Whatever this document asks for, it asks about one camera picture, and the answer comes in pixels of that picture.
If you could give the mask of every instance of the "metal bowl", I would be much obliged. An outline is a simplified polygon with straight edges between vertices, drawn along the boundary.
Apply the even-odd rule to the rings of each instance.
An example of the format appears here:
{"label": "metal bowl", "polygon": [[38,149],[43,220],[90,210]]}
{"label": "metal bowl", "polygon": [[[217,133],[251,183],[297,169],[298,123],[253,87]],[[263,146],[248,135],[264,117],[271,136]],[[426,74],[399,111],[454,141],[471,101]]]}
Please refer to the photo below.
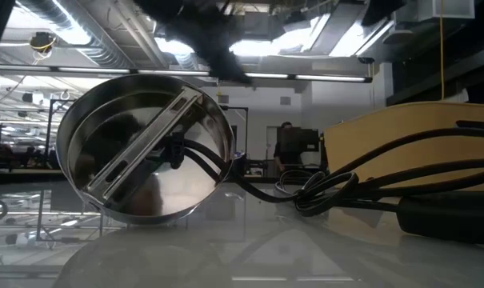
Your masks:
{"label": "metal bowl", "polygon": [[[188,158],[178,169],[146,160],[155,143],[176,131],[224,161],[232,160],[230,125],[200,89],[151,74],[112,79],[67,111],[57,135],[58,161],[82,200],[112,218],[133,224],[168,222],[188,215],[219,184]],[[203,159],[220,175],[227,174]],[[116,167],[122,172],[115,172]],[[116,174],[109,178],[112,171]]]}

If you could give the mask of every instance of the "ceiling pipe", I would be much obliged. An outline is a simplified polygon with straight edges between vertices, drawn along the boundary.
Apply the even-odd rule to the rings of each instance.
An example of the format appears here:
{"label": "ceiling pipe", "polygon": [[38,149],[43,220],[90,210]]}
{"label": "ceiling pipe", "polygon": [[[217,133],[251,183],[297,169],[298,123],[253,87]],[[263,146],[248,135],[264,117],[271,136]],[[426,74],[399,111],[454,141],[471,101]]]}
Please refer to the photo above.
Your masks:
{"label": "ceiling pipe", "polygon": [[[105,68],[133,67],[104,29],[76,0],[17,0],[30,14],[50,25],[51,30],[71,45],[84,46],[78,49],[92,62]],[[88,46],[99,49],[87,49]]]}
{"label": "ceiling pipe", "polygon": [[124,25],[124,27],[128,30],[128,33],[130,33],[131,37],[135,39],[137,44],[140,45],[140,47],[146,53],[147,57],[152,61],[152,63],[157,68],[168,68],[165,56],[160,51],[158,46],[156,46],[154,40],[153,45],[151,45],[150,41],[146,39],[148,38],[147,33],[145,32],[146,28],[140,23],[139,20],[137,20],[137,16],[131,10],[125,9],[128,14],[128,18],[135,25],[140,34],[138,34],[137,31],[135,31],[132,25],[128,22],[128,19],[121,12],[114,0],[106,0],[106,2],[110,5],[111,11],[117,15],[119,21],[121,21],[121,24]]}

